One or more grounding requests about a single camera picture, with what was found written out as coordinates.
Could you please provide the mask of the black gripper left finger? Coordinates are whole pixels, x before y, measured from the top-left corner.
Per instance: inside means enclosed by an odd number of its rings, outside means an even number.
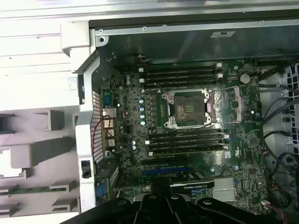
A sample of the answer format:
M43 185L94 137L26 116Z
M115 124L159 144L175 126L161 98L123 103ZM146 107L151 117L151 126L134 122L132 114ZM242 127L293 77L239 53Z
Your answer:
M131 203L119 197L64 221L64 224L157 224L160 218L162 183L153 183L149 194Z

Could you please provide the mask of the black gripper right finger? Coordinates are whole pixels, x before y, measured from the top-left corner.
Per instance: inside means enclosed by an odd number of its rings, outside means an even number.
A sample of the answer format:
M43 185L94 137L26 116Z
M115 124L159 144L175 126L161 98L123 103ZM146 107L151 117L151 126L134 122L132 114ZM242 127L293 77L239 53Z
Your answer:
M273 215L255 215L214 198L200 199L197 204L183 195L172 192L170 184L163 183L163 199L178 224L283 224Z

